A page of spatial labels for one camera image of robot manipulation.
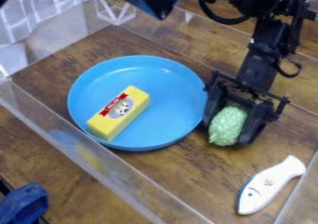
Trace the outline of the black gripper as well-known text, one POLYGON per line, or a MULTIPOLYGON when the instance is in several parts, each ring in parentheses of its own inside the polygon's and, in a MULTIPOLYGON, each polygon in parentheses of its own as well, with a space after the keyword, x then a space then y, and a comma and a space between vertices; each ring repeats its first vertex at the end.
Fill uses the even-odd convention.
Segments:
POLYGON ((238 71, 238 76, 214 71, 206 85, 207 100, 203 110, 203 125, 210 126, 211 120, 223 108, 227 101, 239 105, 248 117, 242 128, 238 143, 251 144, 266 124, 275 121, 290 102, 270 93, 276 74, 292 78, 298 72, 288 74, 279 68, 278 54, 263 46, 248 45, 248 52, 238 71))

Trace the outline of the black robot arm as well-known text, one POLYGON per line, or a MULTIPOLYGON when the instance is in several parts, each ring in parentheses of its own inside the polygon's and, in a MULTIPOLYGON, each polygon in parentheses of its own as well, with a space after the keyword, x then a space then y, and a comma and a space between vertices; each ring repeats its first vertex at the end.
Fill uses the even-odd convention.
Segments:
MULTIPOLYGON (((156 19, 164 19, 179 0, 124 0, 156 19)), ((274 78, 295 75, 280 69, 280 60, 294 53, 304 20, 314 20, 308 0, 198 0, 203 14, 215 22, 235 25, 256 20, 252 42, 238 76, 236 88, 252 96, 266 95, 274 78)))

